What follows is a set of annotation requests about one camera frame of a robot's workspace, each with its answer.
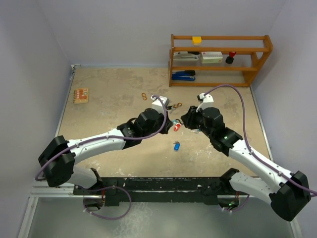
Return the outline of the red tag key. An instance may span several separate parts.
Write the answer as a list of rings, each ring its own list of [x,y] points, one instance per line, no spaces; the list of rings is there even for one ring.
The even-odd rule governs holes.
[[[180,123],[177,123],[175,126],[174,126],[174,131],[178,131],[181,127],[181,124]]]

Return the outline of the blue tag key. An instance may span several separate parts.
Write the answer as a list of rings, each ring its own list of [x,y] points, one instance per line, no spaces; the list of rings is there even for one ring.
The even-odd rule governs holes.
[[[173,147],[174,151],[178,151],[179,148],[180,148],[180,142],[179,141],[174,142],[174,147]]]

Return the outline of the black tag key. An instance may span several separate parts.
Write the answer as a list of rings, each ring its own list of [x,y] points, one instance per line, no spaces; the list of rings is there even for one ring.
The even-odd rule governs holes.
[[[175,106],[168,106],[167,107],[169,114],[173,113],[176,110]]]

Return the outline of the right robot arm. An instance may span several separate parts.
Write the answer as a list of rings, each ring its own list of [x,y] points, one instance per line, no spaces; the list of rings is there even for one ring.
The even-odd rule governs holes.
[[[253,178],[234,172],[220,182],[224,193],[239,191],[258,198],[286,221],[293,221],[310,202],[312,196],[307,176],[301,171],[294,173],[285,169],[256,151],[241,135],[225,126],[219,109],[201,110],[191,106],[181,120],[186,128],[199,129],[206,135],[215,150],[256,174]]]

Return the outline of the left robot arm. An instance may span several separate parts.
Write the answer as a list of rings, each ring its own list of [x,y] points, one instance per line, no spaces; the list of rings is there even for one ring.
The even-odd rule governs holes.
[[[57,136],[38,158],[41,171],[50,187],[68,182],[85,188],[90,194],[97,194],[102,189],[97,170],[81,170],[75,167],[77,163],[99,154],[136,146],[158,133],[168,134],[172,126],[168,113],[148,108],[138,117],[100,135],[75,140]]]

